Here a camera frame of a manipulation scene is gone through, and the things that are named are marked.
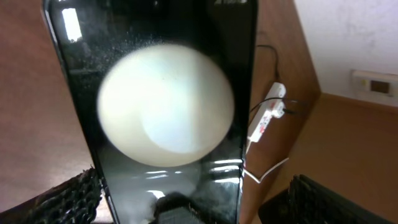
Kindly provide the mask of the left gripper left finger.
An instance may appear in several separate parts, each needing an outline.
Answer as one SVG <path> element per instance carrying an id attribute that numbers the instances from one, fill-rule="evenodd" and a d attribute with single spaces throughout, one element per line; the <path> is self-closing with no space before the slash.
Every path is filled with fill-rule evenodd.
<path id="1" fill-rule="evenodd" d="M 2 224 L 91 223 L 101 200 L 96 170 L 90 168 L 68 181 L 9 210 Z"/>

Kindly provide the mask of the black Galaxy flip phone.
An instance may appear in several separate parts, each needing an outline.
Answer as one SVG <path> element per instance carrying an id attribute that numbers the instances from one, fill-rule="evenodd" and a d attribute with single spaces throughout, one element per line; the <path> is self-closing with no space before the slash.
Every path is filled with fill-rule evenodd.
<path id="1" fill-rule="evenodd" d="M 49 0 L 115 223 L 237 223 L 257 1 Z"/>

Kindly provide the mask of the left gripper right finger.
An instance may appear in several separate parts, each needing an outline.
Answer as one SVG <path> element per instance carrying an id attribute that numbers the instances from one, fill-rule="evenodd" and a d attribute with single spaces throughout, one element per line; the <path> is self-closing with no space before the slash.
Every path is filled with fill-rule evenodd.
<path id="1" fill-rule="evenodd" d="M 302 174 L 290 182 L 289 205 L 294 223 L 392 224 Z"/>

